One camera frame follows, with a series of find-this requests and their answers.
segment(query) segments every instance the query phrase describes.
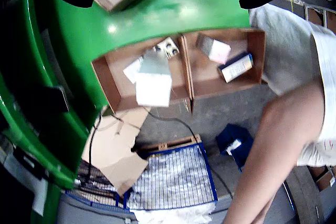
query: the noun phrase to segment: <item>gray floor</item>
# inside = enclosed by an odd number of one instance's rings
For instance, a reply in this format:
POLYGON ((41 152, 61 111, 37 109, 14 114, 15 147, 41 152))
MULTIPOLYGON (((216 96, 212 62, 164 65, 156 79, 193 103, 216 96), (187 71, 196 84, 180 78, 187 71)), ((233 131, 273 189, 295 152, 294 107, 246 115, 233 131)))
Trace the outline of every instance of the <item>gray floor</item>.
MULTIPOLYGON (((155 108, 151 112, 161 117, 177 117, 190 125, 194 133, 201 136, 211 167, 234 193, 240 171, 232 157, 219 154, 215 137, 228 123, 245 127, 254 137, 262 110, 274 97, 275 94, 267 85, 259 85, 232 94, 199 99, 195 102, 192 115, 186 111, 183 104, 175 104, 169 108, 155 108)), ((135 144, 141 146, 162 143, 190 135, 188 129, 178 122, 159 121, 148 116, 135 144)), ((213 179, 220 200, 212 215, 212 223, 222 223, 231 199, 222 182, 214 174, 213 179)), ((277 193, 265 223, 296 223, 295 212, 282 187, 277 193)))

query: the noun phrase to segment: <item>wire mesh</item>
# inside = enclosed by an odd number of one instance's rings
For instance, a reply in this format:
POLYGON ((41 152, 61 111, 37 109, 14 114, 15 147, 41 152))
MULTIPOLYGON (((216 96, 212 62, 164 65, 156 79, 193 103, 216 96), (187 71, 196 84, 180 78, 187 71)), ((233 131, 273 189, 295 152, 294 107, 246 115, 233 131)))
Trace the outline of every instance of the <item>wire mesh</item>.
POLYGON ((90 206, 100 204, 124 208, 123 197, 117 194, 116 189, 99 169, 91 166, 90 177, 88 173, 89 164, 82 160, 78 169, 78 187, 66 191, 66 194, 90 206))
POLYGON ((94 166, 81 161, 77 187, 70 197, 102 210, 128 212, 196 206, 216 201, 217 195, 203 144, 143 154, 148 168, 123 196, 94 166))
POLYGON ((131 210, 163 210, 217 200, 203 144, 155 153, 132 187, 131 210))

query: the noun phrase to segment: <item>bare arm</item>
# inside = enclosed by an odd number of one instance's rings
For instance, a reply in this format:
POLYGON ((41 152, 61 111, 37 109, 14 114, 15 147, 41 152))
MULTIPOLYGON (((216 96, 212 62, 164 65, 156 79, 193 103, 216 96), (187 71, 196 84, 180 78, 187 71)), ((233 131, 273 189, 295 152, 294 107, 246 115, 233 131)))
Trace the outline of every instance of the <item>bare arm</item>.
POLYGON ((320 81, 278 97, 265 107, 224 224, 251 224, 255 220, 295 166, 303 146, 319 136, 323 116, 320 81))

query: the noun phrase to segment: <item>white paper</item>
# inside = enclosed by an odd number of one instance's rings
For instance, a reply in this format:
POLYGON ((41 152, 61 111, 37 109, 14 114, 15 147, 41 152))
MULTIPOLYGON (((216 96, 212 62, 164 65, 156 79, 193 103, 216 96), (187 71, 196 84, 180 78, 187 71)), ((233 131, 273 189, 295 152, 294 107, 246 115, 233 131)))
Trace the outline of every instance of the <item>white paper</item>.
POLYGON ((230 156, 232 156, 231 151, 235 150, 236 148, 238 148, 238 147, 240 147, 240 146, 241 146, 241 141, 240 141, 239 139, 236 139, 236 140, 234 140, 233 143, 231 143, 231 145, 230 145, 228 148, 226 148, 226 152, 227 152, 230 156))
POLYGON ((168 107, 172 78, 168 74, 138 73, 136 101, 140 106, 168 107))
POLYGON ((171 210, 132 210, 139 224, 206 224, 215 210, 214 202, 171 210))
POLYGON ((128 67, 124 69, 124 74, 130 80, 132 84, 136 83, 136 76, 139 73, 143 57, 139 57, 136 61, 132 62, 128 67))

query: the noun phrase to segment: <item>cardboard sheet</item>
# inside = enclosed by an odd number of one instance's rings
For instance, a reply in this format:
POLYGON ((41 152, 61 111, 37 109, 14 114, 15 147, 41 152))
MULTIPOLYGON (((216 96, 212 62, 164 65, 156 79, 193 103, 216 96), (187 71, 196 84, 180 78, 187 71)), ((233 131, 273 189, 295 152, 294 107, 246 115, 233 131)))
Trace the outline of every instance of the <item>cardboard sheet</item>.
MULTIPOLYGON (((144 108, 119 112, 116 117, 105 116, 94 135, 91 150, 92 165, 100 169, 105 177, 123 195, 138 179, 148 162, 131 152, 135 137, 148 113, 144 108)), ((90 139, 85 145, 82 159, 89 162, 90 139)))

